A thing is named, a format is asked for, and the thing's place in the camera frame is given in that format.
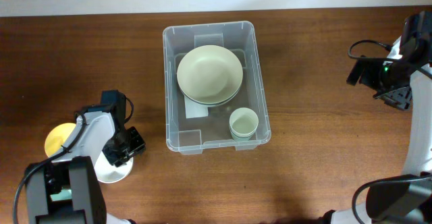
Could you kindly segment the grey plastic cup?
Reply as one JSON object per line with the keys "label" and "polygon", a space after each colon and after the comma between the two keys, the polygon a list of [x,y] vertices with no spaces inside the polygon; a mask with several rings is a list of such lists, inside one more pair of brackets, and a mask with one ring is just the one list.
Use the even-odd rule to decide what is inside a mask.
{"label": "grey plastic cup", "polygon": [[250,134],[244,135],[244,134],[236,134],[233,130],[230,131],[232,138],[235,141],[248,141],[250,140],[254,134],[256,133],[255,131],[251,132]]}

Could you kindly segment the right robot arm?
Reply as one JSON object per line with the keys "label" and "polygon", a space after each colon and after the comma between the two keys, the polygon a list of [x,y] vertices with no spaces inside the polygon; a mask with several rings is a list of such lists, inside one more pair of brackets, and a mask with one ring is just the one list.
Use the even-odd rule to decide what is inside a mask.
{"label": "right robot arm", "polygon": [[431,12],[404,20],[392,43],[378,43],[385,57],[348,56],[355,64],[346,81],[374,90],[374,99],[409,111],[410,127],[401,172],[367,182],[356,189],[350,207],[330,210],[320,223],[431,222]]}

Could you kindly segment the clear plastic storage bin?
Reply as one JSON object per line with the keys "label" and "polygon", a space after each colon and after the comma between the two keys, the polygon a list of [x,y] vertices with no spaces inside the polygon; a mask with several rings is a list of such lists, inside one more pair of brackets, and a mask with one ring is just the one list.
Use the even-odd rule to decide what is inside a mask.
{"label": "clear plastic storage bin", "polygon": [[[209,115],[186,119],[184,95],[177,82],[181,59],[191,50],[217,45],[233,52],[240,60],[244,77],[237,95],[227,103],[208,107]],[[265,88],[254,26],[249,21],[169,26],[163,31],[165,74],[166,145],[183,155],[200,154],[208,148],[233,146],[236,150],[254,149],[271,138]],[[229,118],[238,108],[256,112],[259,125],[249,141],[232,138]]]}

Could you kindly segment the yellow small bowl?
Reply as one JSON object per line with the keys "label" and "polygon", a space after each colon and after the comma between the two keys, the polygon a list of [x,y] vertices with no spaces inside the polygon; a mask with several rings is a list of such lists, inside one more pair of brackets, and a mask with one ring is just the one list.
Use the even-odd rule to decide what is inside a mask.
{"label": "yellow small bowl", "polygon": [[75,126],[74,123],[63,123],[49,132],[44,145],[45,154],[48,157],[54,155],[61,148],[61,145],[67,140]]}

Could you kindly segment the mint green plastic cup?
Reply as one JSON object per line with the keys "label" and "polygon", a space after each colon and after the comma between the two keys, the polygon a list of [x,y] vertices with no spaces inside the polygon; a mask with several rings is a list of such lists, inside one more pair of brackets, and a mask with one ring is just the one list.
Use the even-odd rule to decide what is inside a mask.
{"label": "mint green plastic cup", "polygon": [[232,134],[232,138],[236,142],[243,142],[243,141],[249,141],[252,138],[252,135],[240,137],[240,136],[237,136],[235,134]]}

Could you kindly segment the white label in bin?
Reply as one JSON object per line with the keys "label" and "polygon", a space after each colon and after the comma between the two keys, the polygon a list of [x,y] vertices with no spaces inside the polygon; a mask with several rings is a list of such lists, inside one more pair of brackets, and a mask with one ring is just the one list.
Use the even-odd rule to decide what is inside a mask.
{"label": "white label in bin", "polygon": [[207,117],[209,115],[208,107],[191,101],[188,97],[184,97],[186,119]]}

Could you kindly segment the cream plastic cup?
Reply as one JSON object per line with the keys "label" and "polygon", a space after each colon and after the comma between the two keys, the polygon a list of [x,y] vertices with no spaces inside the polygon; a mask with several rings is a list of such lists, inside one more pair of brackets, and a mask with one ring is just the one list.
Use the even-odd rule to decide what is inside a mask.
{"label": "cream plastic cup", "polygon": [[250,108],[238,108],[229,117],[230,131],[239,138],[252,136],[256,132],[258,125],[258,115]]}

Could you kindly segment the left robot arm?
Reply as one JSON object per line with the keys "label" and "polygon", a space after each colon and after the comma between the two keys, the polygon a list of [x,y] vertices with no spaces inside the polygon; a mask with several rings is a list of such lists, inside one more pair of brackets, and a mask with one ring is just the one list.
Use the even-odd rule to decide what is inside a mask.
{"label": "left robot arm", "polygon": [[131,100],[106,90],[98,105],[76,112],[76,125],[48,159],[27,166],[14,197],[26,192],[29,223],[125,223],[109,214],[95,171],[99,157],[109,166],[125,167],[145,149],[136,128],[126,128]]}

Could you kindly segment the mint green small bowl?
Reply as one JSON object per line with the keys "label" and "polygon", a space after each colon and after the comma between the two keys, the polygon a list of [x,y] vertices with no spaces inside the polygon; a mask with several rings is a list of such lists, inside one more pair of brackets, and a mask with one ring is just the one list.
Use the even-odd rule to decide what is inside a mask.
{"label": "mint green small bowl", "polygon": [[72,191],[69,188],[62,189],[57,194],[51,194],[50,198],[53,202],[71,200],[72,199]]}

